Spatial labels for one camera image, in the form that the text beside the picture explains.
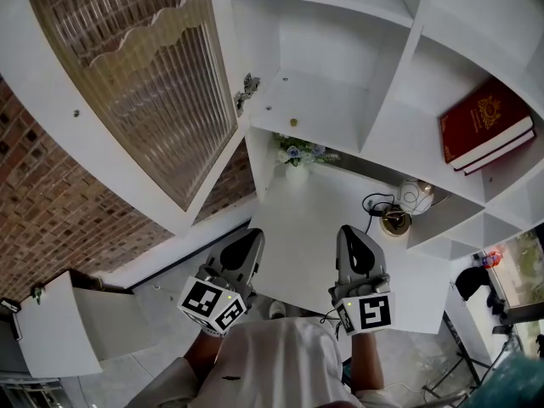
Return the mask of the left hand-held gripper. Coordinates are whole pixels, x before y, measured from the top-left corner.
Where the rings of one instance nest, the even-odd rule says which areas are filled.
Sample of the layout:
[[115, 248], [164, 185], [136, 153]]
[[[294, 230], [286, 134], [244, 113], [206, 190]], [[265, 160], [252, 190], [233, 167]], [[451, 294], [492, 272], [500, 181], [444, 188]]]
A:
[[216, 243], [195, 276], [190, 276], [177, 307], [213, 337], [224, 337], [252, 307], [251, 279], [264, 251], [264, 232], [239, 229]]

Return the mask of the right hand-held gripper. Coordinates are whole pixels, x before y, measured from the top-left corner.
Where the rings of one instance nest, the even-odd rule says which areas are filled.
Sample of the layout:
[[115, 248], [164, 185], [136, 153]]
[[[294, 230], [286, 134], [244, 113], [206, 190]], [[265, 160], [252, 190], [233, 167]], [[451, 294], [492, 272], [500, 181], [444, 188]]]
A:
[[386, 329], [394, 323], [394, 294], [390, 290], [389, 275], [382, 275], [384, 264], [382, 248], [368, 234], [346, 224], [340, 228], [337, 233], [339, 283], [330, 288], [329, 293], [348, 336]]

